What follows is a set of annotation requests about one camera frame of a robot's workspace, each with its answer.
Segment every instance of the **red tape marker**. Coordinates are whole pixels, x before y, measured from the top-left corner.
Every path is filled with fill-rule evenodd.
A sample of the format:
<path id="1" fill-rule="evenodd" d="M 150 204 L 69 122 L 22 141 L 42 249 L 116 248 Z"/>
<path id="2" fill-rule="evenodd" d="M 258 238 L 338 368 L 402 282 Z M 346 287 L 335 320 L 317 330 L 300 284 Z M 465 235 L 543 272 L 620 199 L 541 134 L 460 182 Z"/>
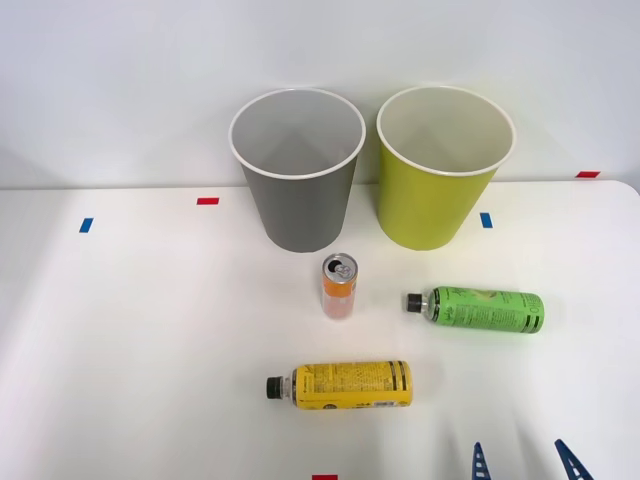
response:
<path id="1" fill-rule="evenodd" d="M 197 205 L 217 205 L 220 202 L 218 197 L 200 197 Z"/>
<path id="2" fill-rule="evenodd" d="M 582 171 L 576 175 L 576 178 L 596 178 L 600 175 L 600 172 L 591 172 L 588 170 Z"/>

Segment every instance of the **blue tape marker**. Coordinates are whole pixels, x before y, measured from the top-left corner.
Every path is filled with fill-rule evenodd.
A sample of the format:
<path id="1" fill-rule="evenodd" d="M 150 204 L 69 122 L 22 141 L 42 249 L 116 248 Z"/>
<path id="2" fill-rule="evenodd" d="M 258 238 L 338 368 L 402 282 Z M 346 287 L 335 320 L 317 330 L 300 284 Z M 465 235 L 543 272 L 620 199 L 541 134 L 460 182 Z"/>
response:
<path id="1" fill-rule="evenodd" d="M 491 223 L 491 215 L 488 213 L 481 213 L 480 220 L 482 221 L 482 226 L 484 228 L 493 228 L 493 223 Z"/>
<path id="2" fill-rule="evenodd" d="M 92 223 L 93 218 L 85 218 L 82 221 L 82 225 L 80 226 L 80 233 L 89 233 L 89 229 L 91 228 Z"/>

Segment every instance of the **green bottle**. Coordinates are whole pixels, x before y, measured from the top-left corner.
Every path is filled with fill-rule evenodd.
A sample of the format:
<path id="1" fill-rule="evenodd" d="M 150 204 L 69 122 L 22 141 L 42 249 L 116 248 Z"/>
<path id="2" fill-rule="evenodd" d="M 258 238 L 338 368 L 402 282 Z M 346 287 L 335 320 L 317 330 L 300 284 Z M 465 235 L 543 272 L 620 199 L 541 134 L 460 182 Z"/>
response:
<path id="1" fill-rule="evenodd" d="M 438 325 L 536 333 L 544 323 L 544 304 L 533 293 L 438 287 L 407 295 L 407 310 Z"/>

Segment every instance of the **white wall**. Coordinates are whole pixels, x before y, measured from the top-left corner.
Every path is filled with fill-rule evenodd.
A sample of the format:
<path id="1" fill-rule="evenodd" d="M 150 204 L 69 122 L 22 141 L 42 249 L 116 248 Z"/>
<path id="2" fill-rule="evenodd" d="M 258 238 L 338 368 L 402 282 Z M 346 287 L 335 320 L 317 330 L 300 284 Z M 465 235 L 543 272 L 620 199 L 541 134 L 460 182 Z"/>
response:
<path id="1" fill-rule="evenodd" d="M 0 187 L 234 185 L 235 111 L 282 86 L 351 99 L 464 85 L 517 123 L 502 179 L 579 170 L 640 187 L 630 0 L 3 0 Z"/>

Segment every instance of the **tape marker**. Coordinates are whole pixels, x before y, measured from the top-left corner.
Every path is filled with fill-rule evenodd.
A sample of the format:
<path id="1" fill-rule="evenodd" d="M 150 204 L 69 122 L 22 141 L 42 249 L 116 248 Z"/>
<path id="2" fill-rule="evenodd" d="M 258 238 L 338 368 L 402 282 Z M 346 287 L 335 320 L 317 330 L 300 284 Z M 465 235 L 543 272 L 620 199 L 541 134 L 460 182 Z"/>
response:
<path id="1" fill-rule="evenodd" d="M 196 202 L 197 205 L 217 205 L 220 202 L 218 197 L 200 197 Z"/>
<path id="2" fill-rule="evenodd" d="M 584 170 L 578 173 L 578 175 L 576 175 L 576 178 L 596 178 L 598 175 L 600 175 L 600 172 Z"/>
<path id="3" fill-rule="evenodd" d="M 491 215 L 489 215 L 488 213 L 481 213 L 480 221 L 482 221 L 482 226 L 484 228 L 493 228 L 493 223 L 491 223 Z"/>
<path id="4" fill-rule="evenodd" d="M 89 229 L 91 228 L 92 223 L 93 218 L 85 218 L 82 221 L 82 225 L 80 225 L 80 233 L 89 233 Z"/>

